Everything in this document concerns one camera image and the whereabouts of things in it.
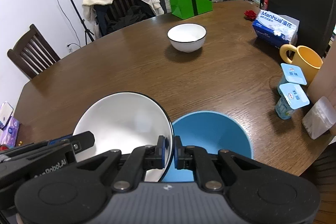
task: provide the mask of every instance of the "table surface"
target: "table surface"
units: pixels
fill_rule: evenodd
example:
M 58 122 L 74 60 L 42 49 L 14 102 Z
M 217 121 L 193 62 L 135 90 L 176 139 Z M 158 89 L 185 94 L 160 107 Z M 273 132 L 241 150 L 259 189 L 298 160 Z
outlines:
M 330 134 L 309 138 L 304 110 L 281 120 L 274 111 L 281 77 L 278 49 L 256 38 L 243 0 L 215 3 L 213 11 L 184 20 L 207 30 L 204 46 L 175 50 L 167 31 L 171 14 L 128 26 L 73 52 L 29 81 L 15 116 L 24 144 L 71 134 L 97 100 L 120 91 L 158 101 L 172 121 L 197 110 L 234 118 L 252 141 L 257 161 L 300 175 L 322 153 Z

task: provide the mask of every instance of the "blue bowl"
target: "blue bowl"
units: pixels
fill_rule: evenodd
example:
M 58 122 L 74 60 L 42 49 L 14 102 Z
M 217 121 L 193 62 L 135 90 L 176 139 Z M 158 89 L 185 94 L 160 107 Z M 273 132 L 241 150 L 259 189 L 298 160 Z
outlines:
M 251 142 L 244 129 L 230 117 L 214 111 L 197 111 L 186 114 L 173 122 L 174 135 L 180 136 L 182 145 L 203 147 L 208 153 L 217 154 L 228 149 L 253 159 Z M 190 170 L 177 170 L 174 161 L 163 182 L 194 181 Z

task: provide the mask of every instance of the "yogurt lid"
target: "yogurt lid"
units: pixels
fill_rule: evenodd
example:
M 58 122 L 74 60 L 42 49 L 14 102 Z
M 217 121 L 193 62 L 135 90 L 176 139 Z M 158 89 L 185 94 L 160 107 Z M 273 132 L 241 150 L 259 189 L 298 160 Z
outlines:
M 307 81 L 300 67 L 281 63 L 281 68 L 283 71 L 283 75 L 285 76 L 287 82 L 307 85 Z
M 286 83 L 280 85 L 279 88 L 292 109 L 309 105 L 309 99 L 300 85 Z

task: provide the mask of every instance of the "red flower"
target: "red flower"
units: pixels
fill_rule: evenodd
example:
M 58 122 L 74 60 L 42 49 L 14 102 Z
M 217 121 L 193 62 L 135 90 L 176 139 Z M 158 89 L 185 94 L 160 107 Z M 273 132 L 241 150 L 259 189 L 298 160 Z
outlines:
M 251 20 L 251 21 L 255 20 L 257 17 L 257 14 L 253 10 L 245 11 L 244 15 L 247 20 Z

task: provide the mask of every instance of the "white bowl with black rim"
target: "white bowl with black rim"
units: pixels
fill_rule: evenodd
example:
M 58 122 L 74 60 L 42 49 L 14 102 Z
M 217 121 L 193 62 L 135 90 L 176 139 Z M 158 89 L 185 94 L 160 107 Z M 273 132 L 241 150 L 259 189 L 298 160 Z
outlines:
M 205 42 L 206 29 L 198 24 L 180 24 L 171 28 L 167 36 L 172 46 L 181 52 L 194 52 Z
M 83 114 L 74 135 L 91 131 L 94 146 L 76 154 L 82 161 L 112 149 L 130 154 L 147 144 L 156 145 L 158 137 L 166 138 L 165 168 L 146 172 L 145 181 L 158 182 L 167 173 L 173 158 L 173 127 L 165 110 L 152 98 L 136 92 L 119 92 L 94 103 Z

